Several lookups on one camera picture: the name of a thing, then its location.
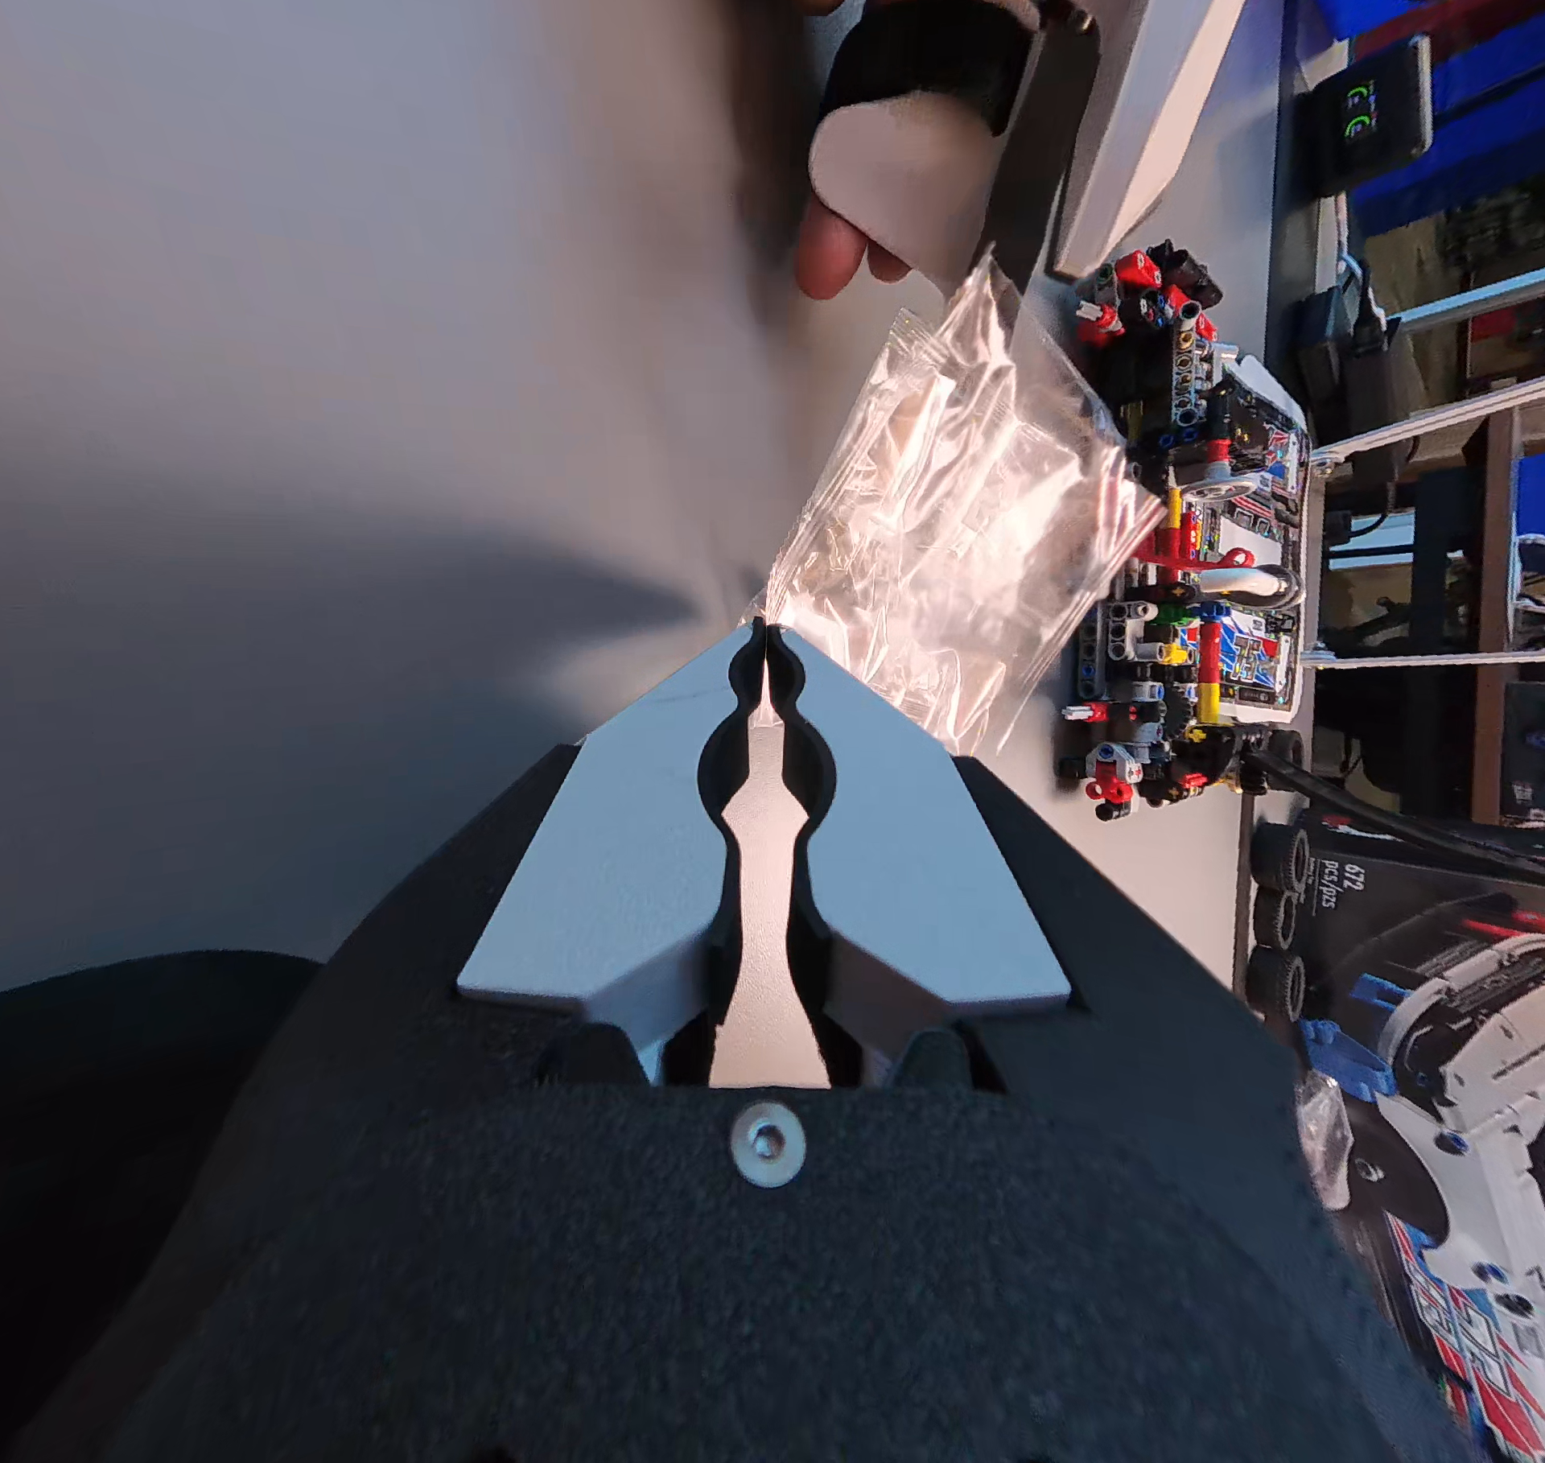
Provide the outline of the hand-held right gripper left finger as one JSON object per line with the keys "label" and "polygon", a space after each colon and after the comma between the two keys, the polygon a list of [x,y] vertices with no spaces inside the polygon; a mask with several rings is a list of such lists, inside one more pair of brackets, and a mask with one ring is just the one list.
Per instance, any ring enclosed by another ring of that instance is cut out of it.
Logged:
{"label": "hand-held right gripper left finger", "polygon": [[455,990],[622,1027],[652,1082],[740,969],[740,844],[766,627],[740,627],[574,749]]}

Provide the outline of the black lego set box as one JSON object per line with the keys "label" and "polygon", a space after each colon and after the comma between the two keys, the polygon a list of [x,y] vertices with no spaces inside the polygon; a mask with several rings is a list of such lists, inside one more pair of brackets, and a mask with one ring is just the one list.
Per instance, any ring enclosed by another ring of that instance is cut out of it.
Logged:
{"label": "black lego set box", "polygon": [[1545,1456],[1545,898],[1493,865],[1306,811],[1294,953],[1273,1026],[1345,1093],[1351,1204],[1335,1213],[1381,1312],[1476,1460]]}

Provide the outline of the holographic sticker sheet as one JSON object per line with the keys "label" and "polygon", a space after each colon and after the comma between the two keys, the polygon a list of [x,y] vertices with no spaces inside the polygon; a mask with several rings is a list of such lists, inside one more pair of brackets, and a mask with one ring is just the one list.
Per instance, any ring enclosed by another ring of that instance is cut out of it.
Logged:
{"label": "holographic sticker sheet", "polygon": [[1211,445],[1187,477],[1183,504],[1197,517],[1197,558],[1271,576],[1256,586],[1202,586],[1224,606],[1224,714],[1285,722],[1297,714],[1304,644],[1304,504],[1310,436],[1302,405],[1255,357],[1231,357],[1207,400],[1211,436],[1228,436],[1228,471]]}

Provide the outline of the black power bank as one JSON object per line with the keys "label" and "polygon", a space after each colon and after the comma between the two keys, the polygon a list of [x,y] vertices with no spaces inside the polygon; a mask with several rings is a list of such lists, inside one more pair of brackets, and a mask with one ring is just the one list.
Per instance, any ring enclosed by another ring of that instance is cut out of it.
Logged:
{"label": "black power bank", "polygon": [[1435,145],[1432,38],[1387,44],[1297,99],[1306,198],[1339,198],[1400,170]]}

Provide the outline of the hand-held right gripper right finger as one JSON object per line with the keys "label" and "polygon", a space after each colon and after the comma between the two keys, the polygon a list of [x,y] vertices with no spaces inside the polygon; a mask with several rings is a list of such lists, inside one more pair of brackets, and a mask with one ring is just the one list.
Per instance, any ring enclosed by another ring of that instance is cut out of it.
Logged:
{"label": "hand-held right gripper right finger", "polygon": [[806,812],[785,956],[827,1066],[1065,1011],[1069,976],[950,749],[790,627],[771,627],[771,705]]}

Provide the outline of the black power adapter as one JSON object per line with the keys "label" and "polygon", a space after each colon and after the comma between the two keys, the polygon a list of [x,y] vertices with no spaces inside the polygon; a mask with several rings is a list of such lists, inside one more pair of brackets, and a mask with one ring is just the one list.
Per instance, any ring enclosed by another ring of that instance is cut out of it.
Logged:
{"label": "black power adapter", "polygon": [[1418,412],[1421,377],[1410,344],[1400,321],[1381,310],[1362,260],[1345,260],[1331,287],[1297,302],[1292,366],[1318,452]]}

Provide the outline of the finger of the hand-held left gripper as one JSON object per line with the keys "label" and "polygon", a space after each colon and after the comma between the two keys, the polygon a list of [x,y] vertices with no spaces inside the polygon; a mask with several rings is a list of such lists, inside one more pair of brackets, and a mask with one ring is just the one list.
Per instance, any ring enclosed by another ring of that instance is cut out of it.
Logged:
{"label": "finger of the hand-held left gripper", "polygon": [[1248,0],[1069,0],[1098,30],[1048,267],[1090,275],[1168,195]]}
{"label": "finger of the hand-held left gripper", "polygon": [[988,198],[979,251],[1025,295],[1054,241],[1072,145],[1101,68],[1098,23],[1069,0],[1034,0],[1039,28]]}

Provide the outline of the metal rod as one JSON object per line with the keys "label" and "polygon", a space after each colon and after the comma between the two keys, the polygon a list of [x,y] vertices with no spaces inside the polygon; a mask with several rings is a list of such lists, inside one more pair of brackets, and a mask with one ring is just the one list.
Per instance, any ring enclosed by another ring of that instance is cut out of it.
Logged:
{"label": "metal rod", "polygon": [[1418,665],[1532,665],[1545,663],[1545,651],[1493,651],[1493,654],[1394,654],[1394,656],[1335,656],[1329,651],[1302,654],[1304,668],[1357,674],[1357,668],[1418,668]]}
{"label": "metal rod", "polygon": [[1437,405],[1437,410],[1425,410],[1425,412],[1415,412],[1415,415],[1409,415],[1400,422],[1390,422],[1390,424],[1371,429],[1371,431],[1357,431],[1357,436],[1318,445],[1306,455],[1306,468],[1310,471],[1331,471],[1331,468],[1351,461],[1354,455],[1387,448],[1387,445],[1404,445],[1410,440],[1425,440],[1425,436],[1435,436],[1435,431],[1446,431],[1446,429],[1457,429],[1464,422],[1483,422],[1483,420],[1497,415],[1497,412],[1514,412],[1514,410],[1536,405],[1540,400],[1545,400],[1545,377],[1538,374],[1538,377],[1528,377],[1528,383],[1517,383],[1517,386],[1494,389],[1494,392],[1479,395],[1479,400],[1462,400],[1462,403],[1448,403],[1448,405]]}

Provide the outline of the small clear plastic bag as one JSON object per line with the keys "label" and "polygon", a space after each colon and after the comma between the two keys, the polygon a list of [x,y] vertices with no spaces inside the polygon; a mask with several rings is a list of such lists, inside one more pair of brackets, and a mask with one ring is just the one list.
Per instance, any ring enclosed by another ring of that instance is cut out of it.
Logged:
{"label": "small clear plastic bag", "polygon": [[752,609],[937,737],[995,753],[1161,521],[1111,410],[993,253],[900,310]]}

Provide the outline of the lego car chassis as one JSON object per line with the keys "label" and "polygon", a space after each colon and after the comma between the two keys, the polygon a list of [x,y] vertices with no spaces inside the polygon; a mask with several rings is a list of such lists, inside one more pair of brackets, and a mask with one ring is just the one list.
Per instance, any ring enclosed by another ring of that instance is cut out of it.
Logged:
{"label": "lego car chassis", "polygon": [[[1207,263],[1172,241],[1116,253],[1077,283],[1077,340],[1090,348],[1092,392],[1122,436],[1130,477],[1161,503],[1157,526],[1180,526],[1187,477],[1177,468],[1202,461],[1202,445],[1228,471],[1228,436],[1205,429],[1211,389],[1241,357],[1214,324],[1222,298]],[[1211,571],[1222,586],[1273,591],[1255,568]],[[1243,795],[1248,739],[1292,720],[1231,720],[1222,651],[1224,606],[1202,571],[1141,566],[1130,554],[1077,629],[1072,701],[1065,705],[1083,743],[1057,760],[1057,776],[1083,782],[1098,821],[1130,817],[1136,804],[1183,804],[1222,782]]]}

